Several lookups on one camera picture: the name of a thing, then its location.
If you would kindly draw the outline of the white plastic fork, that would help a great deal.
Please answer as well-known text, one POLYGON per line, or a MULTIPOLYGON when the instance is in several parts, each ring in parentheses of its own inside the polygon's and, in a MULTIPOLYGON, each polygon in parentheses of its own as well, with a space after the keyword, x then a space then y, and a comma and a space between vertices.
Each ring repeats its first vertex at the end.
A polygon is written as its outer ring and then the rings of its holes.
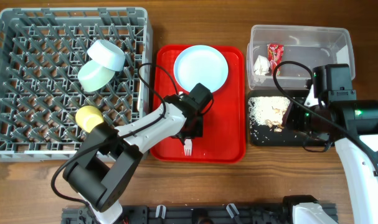
POLYGON ((192 155, 192 139, 186 139, 184 141, 184 155, 185 156, 192 155))

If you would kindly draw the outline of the rice and peanut shells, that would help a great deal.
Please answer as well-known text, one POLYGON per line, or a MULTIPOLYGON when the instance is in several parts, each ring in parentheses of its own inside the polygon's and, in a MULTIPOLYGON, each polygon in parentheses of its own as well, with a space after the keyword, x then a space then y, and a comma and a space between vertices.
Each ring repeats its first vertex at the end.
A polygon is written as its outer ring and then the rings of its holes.
POLYGON ((250 127, 267 126, 270 131, 283 131, 283 115, 290 100, 282 96, 256 96, 248 99, 250 127))

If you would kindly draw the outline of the white tissue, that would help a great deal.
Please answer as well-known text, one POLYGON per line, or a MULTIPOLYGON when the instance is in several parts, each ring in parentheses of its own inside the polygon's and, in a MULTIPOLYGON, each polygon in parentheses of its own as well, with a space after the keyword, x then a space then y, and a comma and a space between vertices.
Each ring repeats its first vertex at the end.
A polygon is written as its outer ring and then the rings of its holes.
POLYGON ((263 83, 266 79, 266 74, 269 73, 270 62, 266 57, 259 55, 254 63, 253 69, 255 81, 263 83))

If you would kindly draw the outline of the light blue plate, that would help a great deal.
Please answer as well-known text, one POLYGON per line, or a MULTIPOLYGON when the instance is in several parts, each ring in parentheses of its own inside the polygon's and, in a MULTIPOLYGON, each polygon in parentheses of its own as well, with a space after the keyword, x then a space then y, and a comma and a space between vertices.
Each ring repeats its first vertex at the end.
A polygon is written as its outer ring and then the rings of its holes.
POLYGON ((226 82, 229 66, 217 49, 208 45, 194 45, 177 56, 173 72, 183 90, 190 92, 201 83, 213 93, 226 82))

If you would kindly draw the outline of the red snack wrapper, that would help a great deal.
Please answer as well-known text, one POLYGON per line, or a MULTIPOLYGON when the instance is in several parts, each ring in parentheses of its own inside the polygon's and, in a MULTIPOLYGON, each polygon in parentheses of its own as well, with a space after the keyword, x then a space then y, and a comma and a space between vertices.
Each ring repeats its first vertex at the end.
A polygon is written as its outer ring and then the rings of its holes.
POLYGON ((278 64, 281 63, 284 54, 284 45, 268 44, 267 45, 268 61, 270 63, 271 72, 275 71, 278 64))

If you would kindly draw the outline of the yellow cup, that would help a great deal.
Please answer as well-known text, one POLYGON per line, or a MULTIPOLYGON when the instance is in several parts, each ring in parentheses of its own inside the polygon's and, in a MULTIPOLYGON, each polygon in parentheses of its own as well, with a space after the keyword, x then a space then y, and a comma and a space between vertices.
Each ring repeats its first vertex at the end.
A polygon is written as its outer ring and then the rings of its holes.
POLYGON ((90 133, 95 126, 103 123, 104 119, 98 108, 83 106, 76 112, 75 121, 80 128, 90 133))

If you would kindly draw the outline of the light blue bowl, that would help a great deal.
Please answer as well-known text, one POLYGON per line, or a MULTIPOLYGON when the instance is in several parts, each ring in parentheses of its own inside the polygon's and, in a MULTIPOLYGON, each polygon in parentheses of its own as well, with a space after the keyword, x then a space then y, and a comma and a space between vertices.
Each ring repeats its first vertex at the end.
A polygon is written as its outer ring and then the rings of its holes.
POLYGON ((107 69, 120 72, 124 68, 126 59, 124 51, 107 40, 96 40, 87 50, 87 54, 107 69))

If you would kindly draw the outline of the green bowl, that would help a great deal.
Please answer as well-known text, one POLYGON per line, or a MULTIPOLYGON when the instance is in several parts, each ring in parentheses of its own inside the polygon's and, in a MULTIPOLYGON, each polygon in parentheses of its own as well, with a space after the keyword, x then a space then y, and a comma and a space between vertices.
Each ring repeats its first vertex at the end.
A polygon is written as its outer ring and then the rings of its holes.
POLYGON ((84 91, 93 92, 103 88, 114 75, 115 71, 91 60, 81 67, 77 78, 84 91))

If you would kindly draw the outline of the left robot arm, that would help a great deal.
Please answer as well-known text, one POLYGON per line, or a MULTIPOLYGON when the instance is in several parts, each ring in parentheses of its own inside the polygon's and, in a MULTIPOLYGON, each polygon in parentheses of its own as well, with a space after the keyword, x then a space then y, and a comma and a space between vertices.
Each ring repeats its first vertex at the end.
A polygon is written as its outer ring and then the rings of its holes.
POLYGON ((63 168, 63 178, 80 195, 97 223, 116 223, 123 213, 119 198, 143 155, 166 138, 185 149, 202 137, 203 116, 214 102, 211 91, 198 83, 188 94, 169 95, 145 117, 112 128, 93 123, 80 149, 63 168))

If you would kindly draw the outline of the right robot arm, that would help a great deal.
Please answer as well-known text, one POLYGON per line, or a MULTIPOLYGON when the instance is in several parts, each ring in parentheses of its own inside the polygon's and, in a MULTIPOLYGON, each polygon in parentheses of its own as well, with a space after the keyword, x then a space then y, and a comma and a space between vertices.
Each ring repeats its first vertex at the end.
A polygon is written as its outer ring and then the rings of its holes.
POLYGON ((378 223, 378 101, 357 100, 347 64, 305 70, 310 93, 307 105, 278 90, 290 100, 283 126, 334 146, 344 167, 356 223, 378 223))

